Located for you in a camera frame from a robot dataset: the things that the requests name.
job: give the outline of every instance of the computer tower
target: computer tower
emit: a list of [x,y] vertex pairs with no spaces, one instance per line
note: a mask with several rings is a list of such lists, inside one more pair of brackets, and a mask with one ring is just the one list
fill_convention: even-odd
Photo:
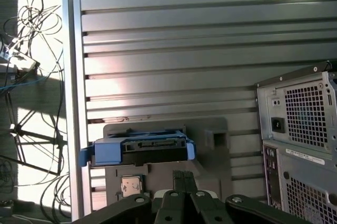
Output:
[[268,203],[312,223],[337,223],[336,64],[256,86]]
[[314,224],[337,223],[337,172],[328,154],[263,142],[268,203]]

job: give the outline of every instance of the blue cable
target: blue cable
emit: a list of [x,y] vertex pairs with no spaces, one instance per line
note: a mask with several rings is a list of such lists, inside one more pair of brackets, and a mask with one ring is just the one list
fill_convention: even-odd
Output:
[[26,82],[26,83],[21,83],[21,84],[16,84],[16,85],[9,85],[9,86],[5,86],[5,87],[0,87],[0,90],[2,90],[2,89],[7,89],[7,88],[12,87],[12,86],[25,86],[25,85],[31,85],[31,84],[33,84],[33,83],[39,82],[39,81],[41,81],[41,80],[43,80],[43,79],[46,79],[47,77],[48,77],[48,76],[44,76],[44,77],[39,78],[39,79],[37,79],[37,80],[35,80],[35,81]]

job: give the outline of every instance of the mesh vent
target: mesh vent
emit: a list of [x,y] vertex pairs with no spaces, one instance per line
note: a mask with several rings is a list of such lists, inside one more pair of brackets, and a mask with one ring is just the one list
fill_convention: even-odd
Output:
[[314,224],[337,223],[336,210],[326,205],[325,194],[291,178],[286,185],[289,213]]
[[324,147],[328,136],[322,91],[317,86],[287,90],[285,105],[291,140]]

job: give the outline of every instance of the barcode label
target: barcode label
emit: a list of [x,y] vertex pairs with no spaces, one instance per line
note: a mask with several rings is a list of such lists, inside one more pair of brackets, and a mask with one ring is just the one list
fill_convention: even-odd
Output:
[[300,152],[297,152],[297,151],[294,151],[294,150],[291,150],[291,149],[286,149],[285,152],[290,154],[290,155],[297,156],[297,157],[303,158],[303,159],[311,161],[311,162],[315,162],[316,164],[325,165],[325,161],[323,159],[320,159],[320,158],[312,157],[312,156],[309,156],[307,154],[303,154],[303,153],[300,153]]

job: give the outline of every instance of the screw hole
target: screw hole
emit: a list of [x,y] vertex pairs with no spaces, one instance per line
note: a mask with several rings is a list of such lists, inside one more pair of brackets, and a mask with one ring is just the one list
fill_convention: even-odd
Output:
[[202,197],[202,196],[205,196],[205,193],[202,192],[202,191],[198,191],[198,192],[196,193],[196,195],[197,195],[198,197]]
[[333,204],[334,206],[337,206],[337,196],[336,196],[336,194],[329,194],[328,199],[329,199],[331,204]]
[[145,199],[143,199],[143,198],[136,198],[135,201],[137,203],[143,203],[145,201]]
[[214,218],[214,220],[220,222],[220,221],[222,221],[222,218],[221,218],[220,216],[216,216],[216,217]]
[[289,173],[287,171],[285,171],[283,173],[283,176],[284,176],[285,179],[289,179],[290,178]]

